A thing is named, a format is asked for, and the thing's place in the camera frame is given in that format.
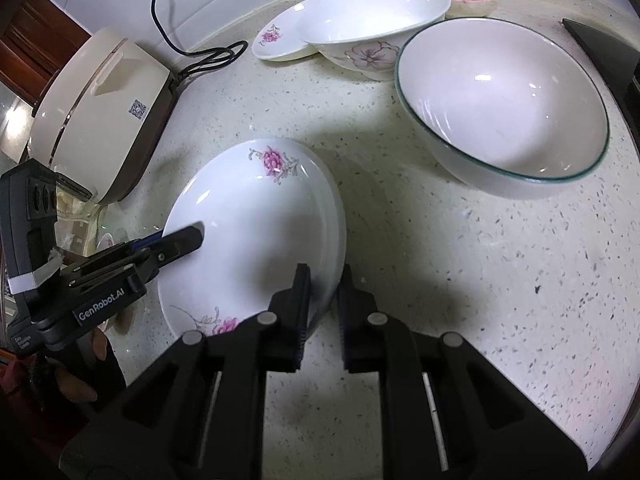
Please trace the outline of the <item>person's left hand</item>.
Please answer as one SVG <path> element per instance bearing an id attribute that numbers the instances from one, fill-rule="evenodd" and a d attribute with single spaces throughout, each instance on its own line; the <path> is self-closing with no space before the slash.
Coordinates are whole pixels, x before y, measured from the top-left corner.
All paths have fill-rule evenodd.
<path id="1" fill-rule="evenodd" d="M 75 403 L 111 402 L 126 390 L 124 374 L 101 326 L 55 357 L 55 373 L 60 393 Z"/>

